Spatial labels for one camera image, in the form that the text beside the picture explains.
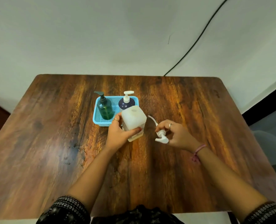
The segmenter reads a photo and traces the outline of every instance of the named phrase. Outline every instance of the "mesh basket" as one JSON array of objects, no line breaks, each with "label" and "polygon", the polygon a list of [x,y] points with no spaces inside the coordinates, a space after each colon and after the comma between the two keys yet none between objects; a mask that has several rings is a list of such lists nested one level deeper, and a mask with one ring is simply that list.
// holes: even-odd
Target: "mesh basket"
[{"label": "mesh basket", "polygon": [[[119,106],[118,106],[118,102],[119,102],[120,99],[123,98],[123,97],[124,97],[124,96],[106,96],[106,98],[109,99],[109,100],[111,101],[111,103],[112,103],[112,108],[113,108],[113,111],[114,111],[114,116],[115,116],[117,113],[120,112],[120,108],[119,108]],[[135,101],[135,105],[139,106],[139,100],[138,100],[137,97],[135,97],[135,96],[129,96],[129,97],[130,97],[130,98],[133,98],[134,101]],[[93,116],[93,119],[92,119],[92,120],[93,120],[94,124],[97,124],[97,125],[99,125],[100,127],[108,127],[108,126],[111,124],[111,122],[112,122],[114,116],[113,116],[112,119],[109,119],[109,120],[105,120],[105,119],[103,119],[103,118],[101,117],[101,113],[100,113],[100,111],[99,111],[99,109],[98,109],[98,107],[97,107],[97,103],[98,103],[99,99],[100,99],[100,97],[98,97],[97,100],[96,100],[96,104],[95,104],[95,106],[94,106],[94,116]]]}]

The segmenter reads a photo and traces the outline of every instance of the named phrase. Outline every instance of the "person's right arm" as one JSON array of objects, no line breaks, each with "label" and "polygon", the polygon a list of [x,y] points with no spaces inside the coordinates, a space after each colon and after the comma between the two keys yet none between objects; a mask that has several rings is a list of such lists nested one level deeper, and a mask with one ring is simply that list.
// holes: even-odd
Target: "person's right arm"
[{"label": "person's right arm", "polygon": [[[202,145],[188,130],[179,123],[165,120],[158,124],[156,132],[170,129],[173,138],[169,144],[194,153]],[[201,164],[207,170],[215,186],[220,190],[237,219],[242,222],[268,199],[239,177],[232,169],[224,164],[208,147],[197,153]]]}]

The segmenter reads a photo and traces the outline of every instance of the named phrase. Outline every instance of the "dark green pump head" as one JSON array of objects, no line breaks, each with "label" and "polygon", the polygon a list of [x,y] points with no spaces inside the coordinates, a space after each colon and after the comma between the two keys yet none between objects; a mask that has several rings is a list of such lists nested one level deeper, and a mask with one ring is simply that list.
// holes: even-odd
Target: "dark green pump head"
[{"label": "dark green pump head", "polygon": [[97,93],[101,96],[100,101],[105,101],[106,100],[106,98],[104,96],[104,92],[95,91],[95,93]]}]

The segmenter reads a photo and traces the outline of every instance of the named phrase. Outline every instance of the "person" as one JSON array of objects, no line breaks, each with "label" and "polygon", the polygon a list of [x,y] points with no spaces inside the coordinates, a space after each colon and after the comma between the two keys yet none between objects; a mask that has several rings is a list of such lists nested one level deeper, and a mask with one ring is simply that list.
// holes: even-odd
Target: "person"
[{"label": "person", "polygon": [[[83,174],[68,190],[45,211],[37,223],[90,223],[90,212],[102,187],[110,159],[125,144],[128,138],[138,133],[141,128],[123,131],[120,128],[121,113],[118,113],[108,129],[106,145],[95,157]],[[276,223],[276,203],[255,190],[227,167],[207,146],[196,140],[179,123],[164,120],[158,124],[155,132],[161,129],[173,132],[169,145],[195,153],[220,190],[234,215],[242,223]],[[92,223],[182,223],[174,215],[159,208],[147,209],[143,205],[132,211],[110,217],[93,218]]]}]

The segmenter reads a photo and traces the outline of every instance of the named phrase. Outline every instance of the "patterned sleeve cuff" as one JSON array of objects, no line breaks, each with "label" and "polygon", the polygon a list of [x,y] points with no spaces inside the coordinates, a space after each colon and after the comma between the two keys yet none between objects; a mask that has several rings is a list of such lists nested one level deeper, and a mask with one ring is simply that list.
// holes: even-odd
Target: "patterned sleeve cuff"
[{"label": "patterned sleeve cuff", "polygon": [[266,202],[252,211],[244,220],[243,224],[264,224],[276,222],[276,203]]},{"label": "patterned sleeve cuff", "polygon": [[80,201],[70,196],[61,196],[39,217],[37,223],[49,221],[89,223],[90,215]]}]

